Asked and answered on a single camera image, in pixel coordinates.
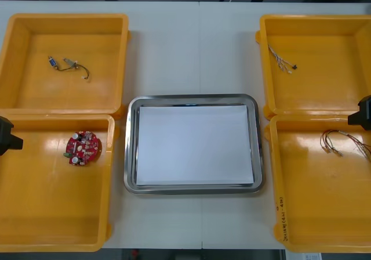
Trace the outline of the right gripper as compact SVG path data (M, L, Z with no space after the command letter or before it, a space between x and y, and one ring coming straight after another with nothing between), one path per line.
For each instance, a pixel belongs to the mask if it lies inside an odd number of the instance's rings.
M348 116L348 125L360 125L366 131L371 130L370 103L370 95L362 98L358 103L359 112Z

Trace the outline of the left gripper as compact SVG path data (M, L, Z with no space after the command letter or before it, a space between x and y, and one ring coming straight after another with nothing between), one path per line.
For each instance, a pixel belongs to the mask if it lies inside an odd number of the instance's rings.
M21 150L23 140L18 137L12 137L11 130L14 125L5 117L1 117L1 155L8 150Z

